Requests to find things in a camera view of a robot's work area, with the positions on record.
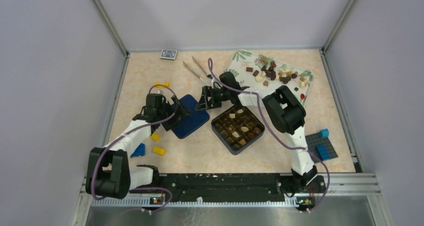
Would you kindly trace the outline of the metal serving tongs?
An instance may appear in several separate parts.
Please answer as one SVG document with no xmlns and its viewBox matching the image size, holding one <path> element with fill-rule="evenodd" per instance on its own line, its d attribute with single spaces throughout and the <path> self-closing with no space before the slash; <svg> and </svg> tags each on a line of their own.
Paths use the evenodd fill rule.
<svg viewBox="0 0 424 226">
<path fill-rule="evenodd" d="M 193 74 L 197 79 L 202 81 L 206 86 L 212 85 L 212 75 L 206 71 L 203 65 L 194 56 L 191 57 L 193 65 L 183 61 L 183 66 Z"/>
</svg>

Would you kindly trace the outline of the dark blue chocolate box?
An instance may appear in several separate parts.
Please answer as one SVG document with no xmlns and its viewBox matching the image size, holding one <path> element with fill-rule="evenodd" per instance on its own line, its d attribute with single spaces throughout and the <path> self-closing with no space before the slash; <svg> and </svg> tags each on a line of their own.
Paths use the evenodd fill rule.
<svg viewBox="0 0 424 226">
<path fill-rule="evenodd" d="M 265 126 L 245 106 L 234 105 L 211 121 L 211 129 L 228 149 L 236 156 L 257 141 L 265 132 Z"/>
</svg>

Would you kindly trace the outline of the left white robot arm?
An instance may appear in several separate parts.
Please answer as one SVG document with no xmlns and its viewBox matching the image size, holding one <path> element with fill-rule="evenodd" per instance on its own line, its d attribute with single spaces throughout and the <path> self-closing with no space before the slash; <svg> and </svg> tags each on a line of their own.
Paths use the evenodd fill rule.
<svg viewBox="0 0 424 226">
<path fill-rule="evenodd" d="M 154 175 L 153 166 L 143 165 L 140 169 L 131 169 L 129 160 L 137 147 L 157 128 L 163 127 L 169 131 L 177 127 L 180 120 L 191 115 L 191 111 L 176 95 L 171 100 L 173 104 L 163 94 L 147 94 L 146 105 L 132 118 L 128 127 L 112 142 L 90 151 L 86 193 L 95 200 L 123 199 L 139 185 L 149 193 L 160 188 L 161 180 Z"/>
</svg>

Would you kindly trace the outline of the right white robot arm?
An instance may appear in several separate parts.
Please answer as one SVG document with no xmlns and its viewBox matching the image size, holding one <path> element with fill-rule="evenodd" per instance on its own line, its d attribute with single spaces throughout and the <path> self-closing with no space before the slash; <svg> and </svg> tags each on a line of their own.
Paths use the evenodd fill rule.
<svg viewBox="0 0 424 226">
<path fill-rule="evenodd" d="M 267 112 L 274 128 L 288 137 L 289 143 L 283 146 L 292 153 L 293 186 L 299 192 L 307 192 L 318 171 L 306 141 L 306 110 L 292 91 L 285 85 L 276 89 L 241 86 L 231 72 L 214 76 L 212 82 L 212 86 L 202 87 L 196 109 L 220 108 L 223 102 L 230 101 L 238 106 L 257 107 L 261 116 Z"/>
</svg>

